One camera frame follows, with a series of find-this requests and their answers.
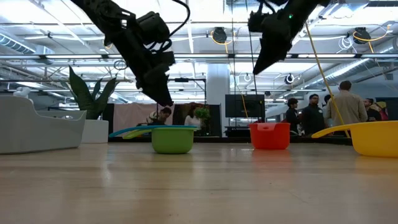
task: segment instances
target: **red bucket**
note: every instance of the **red bucket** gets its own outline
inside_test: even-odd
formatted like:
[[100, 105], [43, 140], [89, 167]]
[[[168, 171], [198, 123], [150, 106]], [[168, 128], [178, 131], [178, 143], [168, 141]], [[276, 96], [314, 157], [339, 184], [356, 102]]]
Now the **red bucket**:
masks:
[[249, 124], [251, 144], [256, 149], [283, 150], [290, 144], [289, 123]]

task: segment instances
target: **yellow pole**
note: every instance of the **yellow pole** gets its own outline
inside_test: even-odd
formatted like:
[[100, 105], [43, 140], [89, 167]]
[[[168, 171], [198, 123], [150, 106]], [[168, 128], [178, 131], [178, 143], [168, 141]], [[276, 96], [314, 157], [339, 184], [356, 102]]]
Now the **yellow pole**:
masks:
[[[340, 111], [339, 111], [338, 108], [337, 108], [337, 104], [336, 104], [336, 101], [335, 101], [335, 97], [333, 96], [333, 93], [331, 92], [331, 89], [330, 89], [330, 86], [329, 86], [329, 84], [328, 84], [328, 81], [326, 80], [325, 74], [323, 73], [323, 69], [322, 69], [322, 67], [321, 67], [321, 63], [319, 62], [317, 50], [315, 50], [315, 46], [314, 46], [314, 44], [313, 44], [312, 36], [311, 36], [311, 33], [310, 33], [310, 29], [308, 28], [307, 22], [305, 22], [305, 28], [307, 28], [307, 34], [308, 34], [308, 36], [309, 36], [309, 38], [310, 38], [312, 50], [313, 50], [313, 53], [314, 53], [314, 55], [315, 55], [315, 59], [317, 60], [318, 68], [319, 68], [319, 71], [321, 72], [323, 81], [325, 82], [325, 85], [326, 85], [326, 87], [328, 88], [328, 91], [329, 91], [329, 94], [330, 94], [330, 97], [331, 97], [331, 102], [332, 102], [333, 105], [335, 106], [335, 110], [336, 110], [336, 112], [337, 112], [337, 115], [338, 115], [338, 118], [339, 118], [339, 120], [340, 120], [341, 125], [344, 125], [343, 117], [341, 116], [341, 113], [340, 113]], [[347, 138], [350, 138], [350, 136], [349, 136], [347, 130], [345, 130], [345, 133], [346, 133], [346, 135], [347, 135]]]

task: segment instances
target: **black shirt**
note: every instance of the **black shirt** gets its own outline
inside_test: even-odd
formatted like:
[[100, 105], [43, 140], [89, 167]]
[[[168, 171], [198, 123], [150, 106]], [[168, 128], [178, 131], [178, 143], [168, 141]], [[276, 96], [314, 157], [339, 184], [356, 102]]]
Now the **black shirt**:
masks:
[[300, 124], [300, 120], [297, 117], [297, 110], [289, 108], [286, 111], [286, 121], [290, 123], [290, 130], [298, 133], [297, 125]]
[[303, 128], [305, 134], [314, 134], [325, 128], [323, 111], [318, 105], [309, 105], [303, 110]]
[[375, 118], [376, 121], [381, 121], [381, 114], [377, 110], [370, 108], [367, 110], [367, 114], [368, 114], [368, 120], [367, 120], [368, 122], [370, 121], [369, 120], [370, 118]]

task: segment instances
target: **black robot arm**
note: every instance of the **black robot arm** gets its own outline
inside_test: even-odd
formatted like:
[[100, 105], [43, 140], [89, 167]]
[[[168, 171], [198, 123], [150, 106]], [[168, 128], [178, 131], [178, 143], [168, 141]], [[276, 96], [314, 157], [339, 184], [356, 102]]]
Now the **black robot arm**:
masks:
[[[253, 69], [257, 75], [273, 63], [286, 58], [292, 48], [293, 38], [300, 32], [305, 21], [317, 5], [327, 6], [330, 0], [269, 0], [274, 4], [286, 6], [275, 12], [266, 0], [260, 2], [259, 10], [251, 12], [248, 27], [250, 32], [262, 32], [260, 39], [261, 51]], [[265, 4], [272, 14], [262, 13]]]
[[71, 0], [81, 8], [105, 35], [104, 45], [111, 43], [117, 48], [126, 64], [136, 76], [137, 88], [162, 106], [171, 106], [165, 73], [175, 63], [174, 53], [165, 52], [172, 45], [170, 36], [181, 28], [190, 17], [189, 7], [180, 0], [175, 1], [187, 8], [185, 22], [170, 33], [158, 13], [136, 15], [122, 9], [112, 0]]

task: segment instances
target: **wooden surface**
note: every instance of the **wooden surface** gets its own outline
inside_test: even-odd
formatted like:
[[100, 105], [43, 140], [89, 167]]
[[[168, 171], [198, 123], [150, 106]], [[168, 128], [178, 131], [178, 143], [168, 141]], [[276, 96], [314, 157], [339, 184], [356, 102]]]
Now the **wooden surface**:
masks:
[[352, 147], [150, 144], [0, 156], [0, 223], [398, 223], [398, 160]]

